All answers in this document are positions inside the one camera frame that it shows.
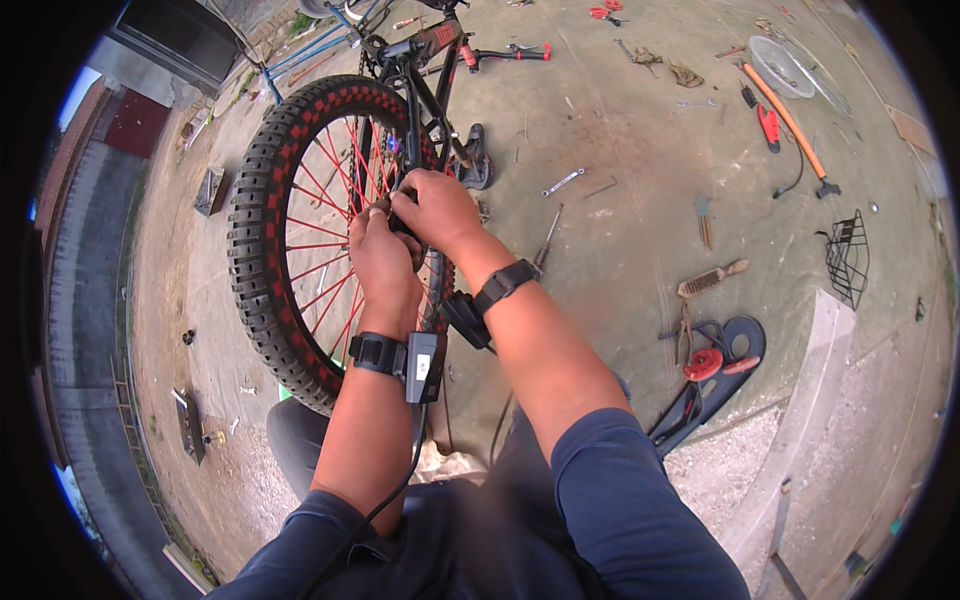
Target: black cable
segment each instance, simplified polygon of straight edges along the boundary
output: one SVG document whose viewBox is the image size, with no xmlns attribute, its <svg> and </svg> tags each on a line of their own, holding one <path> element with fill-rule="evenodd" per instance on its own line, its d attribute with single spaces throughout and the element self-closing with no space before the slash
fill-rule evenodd
<svg viewBox="0 0 960 600">
<path fill-rule="evenodd" d="M 490 442 L 490 460 L 489 460 L 491 468 L 493 468 L 493 449 L 496 448 L 496 439 L 500 437 L 500 428 L 503 427 L 503 420 L 507 417 L 507 409 L 510 408 L 510 401 L 513 399 L 514 399 L 514 391 L 511 390 L 510 395 L 507 396 L 507 401 L 503 403 L 503 410 L 500 411 L 500 419 L 497 420 L 496 422 L 496 429 L 493 430 L 493 441 Z"/>
<path fill-rule="evenodd" d="M 410 478 L 413 477 L 414 471 L 417 470 L 417 462 L 420 461 L 420 450 L 423 448 L 423 432 L 426 430 L 426 412 L 429 404 L 423 405 L 423 410 L 420 413 L 420 429 L 417 432 L 417 450 L 414 452 L 414 460 L 410 464 L 410 469 L 407 471 L 407 474 L 403 476 L 403 481 L 400 482 L 400 485 L 396 486 L 390 495 L 383 499 L 382 502 L 376 505 L 370 513 L 367 515 L 367 518 L 363 519 L 363 522 L 357 525 L 356 529 L 350 532 L 350 535 L 347 536 L 347 539 L 334 551 L 330 558 L 327 559 L 324 566 L 320 568 L 320 571 L 314 576 L 306 588 L 303 589 L 303 592 L 298 596 L 299 600 L 308 600 L 313 592 L 317 590 L 320 586 L 322 579 L 326 572 L 337 562 L 337 559 L 340 558 L 340 555 L 344 553 L 344 550 L 350 547 L 353 544 L 353 541 L 357 536 L 360 535 L 360 532 L 373 520 L 373 518 L 380 514 L 380 511 L 387 508 L 391 502 L 393 502 L 397 496 L 407 487 L 407 482 L 410 481 Z"/>
<path fill-rule="evenodd" d="M 797 180 L 793 182 L 793 185 L 781 185 L 778 187 L 777 191 L 774 192 L 774 200 L 797 187 L 797 183 L 800 183 L 800 178 L 804 176 L 804 149 L 801 148 L 799 139 L 797 140 L 797 150 L 800 151 L 800 174 L 797 176 Z"/>
</svg>

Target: black wristband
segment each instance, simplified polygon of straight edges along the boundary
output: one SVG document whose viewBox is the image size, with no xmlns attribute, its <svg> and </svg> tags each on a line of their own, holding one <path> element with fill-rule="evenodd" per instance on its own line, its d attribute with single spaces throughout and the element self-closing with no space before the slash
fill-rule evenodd
<svg viewBox="0 0 960 600">
<path fill-rule="evenodd" d="M 407 345 L 393 338 L 364 331 L 353 336 L 347 354 L 353 366 L 403 378 Z"/>
<path fill-rule="evenodd" d="M 483 317 L 495 302 L 501 298 L 507 298 L 517 287 L 536 276 L 537 268 L 526 258 L 521 258 L 509 267 L 493 272 L 493 275 L 483 284 L 483 288 L 477 292 L 473 299 L 473 307 L 477 314 Z"/>
</svg>

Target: sky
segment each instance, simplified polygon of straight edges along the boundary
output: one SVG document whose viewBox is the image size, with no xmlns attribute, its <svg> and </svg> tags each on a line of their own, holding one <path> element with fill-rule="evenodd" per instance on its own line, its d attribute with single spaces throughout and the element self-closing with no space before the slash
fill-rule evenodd
<svg viewBox="0 0 960 600">
<path fill-rule="evenodd" d="M 63 101 L 60 116 L 57 117 L 57 122 L 60 124 L 61 130 L 65 130 L 66 126 L 70 124 L 70 119 L 73 118 L 73 113 L 76 112 L 77 107 L 80 106 L 80 102 L 84 99 L 86 91 L 90 89 L 90 86 L 93 85 L 93 82 L 97 81 L 99 77 L 100 73 L 90 67 L 81 67 L 80 73 L 77 75 L 77 80 L 73 83 L 73 88 L 70 90 L 70 93 L 66 95 L 66 100 Z"/>
</svg>

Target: bicycle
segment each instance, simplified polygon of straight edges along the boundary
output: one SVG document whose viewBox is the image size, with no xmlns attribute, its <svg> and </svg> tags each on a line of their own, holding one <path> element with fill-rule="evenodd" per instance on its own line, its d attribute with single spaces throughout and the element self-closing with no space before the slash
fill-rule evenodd
<svg viewBox="0 0 960 600">
<path fill-rule="evenodd" d="M 515 46 L 509 53 L 474 51 L 455 11 L 469 4 L 420 1 L 444 20 L 400 42 L 387 44 L 350 26 L 348 36 L 362 49 L 360 74 L 317 80 L 275 107 L 234 184 L 228 260 L 241 321 L 279 382 L 324 415 L 340 391 L 352 326 L 364 303 L 343 260 L 353 215 L 419 167 L 446 171 L 476 188 L 490 185 L 493 166 L 482 126 L 471 127 L 463 144 L 446 117 L 456 66 L 463 61 L 476 73 L 481 59 L 550 58 L 549 45 L 544 53 Z M 434 91 L 423 78 L 432 72 L 425 67 L 444 49 Z M 314 174 L 317 164 L 328 172 Z M 331 185 L 334 180 L 340 185 Z M 404 228 L 396 218 L 391 226 Z M 426 249 L 418 273 L 424 288 L 419 329 L 444 333 L 447 323 L 437 307 L 453 294 L 454 267 Z M 335 282 L 326 286 L 329 279 Z"/>
</svg>

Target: wrench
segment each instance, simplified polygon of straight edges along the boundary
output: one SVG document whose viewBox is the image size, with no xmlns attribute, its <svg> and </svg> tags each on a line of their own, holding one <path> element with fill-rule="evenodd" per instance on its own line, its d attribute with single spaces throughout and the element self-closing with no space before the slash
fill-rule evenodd
<svg viewBox="0 0 960 600">
<path fill-rule="evenodd" d="M 680 105 L 680 108 L 687 107 L 715 107 L 717 103 L 713 102 L 712 98 L 707 98 L 706 100 L 697 100 L 695 102 L 684 102 L 683 100 L 678 100 L 677 104 Z"/>
<path fill-rule="evenodd" d="M 627 50 L 627 47 L 623 45 L 623 41 L 620 39 L 615 39 L 613 41 L 617 46 L 620 46 L 620 50 L 623 50 L 623 54 L 627 55 L 627 58 L 630 59 L 630 62 L 636 64 L 636 57 Z"/>
<path fill-rule="evenodd" d="M 587 171 L 585 171 L 585 170 L 583 170 L 583 169 L 577 169 L 577 170 L 574 171 L 573 173 L 567 175 L 567 176 L 566 176 L 565 178 L 563 178 L 562 180 L 558 181 L 557 184 L 554 185 L 553 187 L 551 187 L 550 189 L 545 189 L 545 190 L 543 190 L 543 197 L 546 198 L 546 197 L 549 196 L 550 194 L 556 192 L 556 191 L 559 190 L 561 187 L 563 187 L 564 184 L 567 183 L 568 181 L 572 180 L 573 178 L 577 177 L 578 175 L 583 175 L 583 174 L 586 173 L 586 172 L 587 172 Z"/>
</svg>

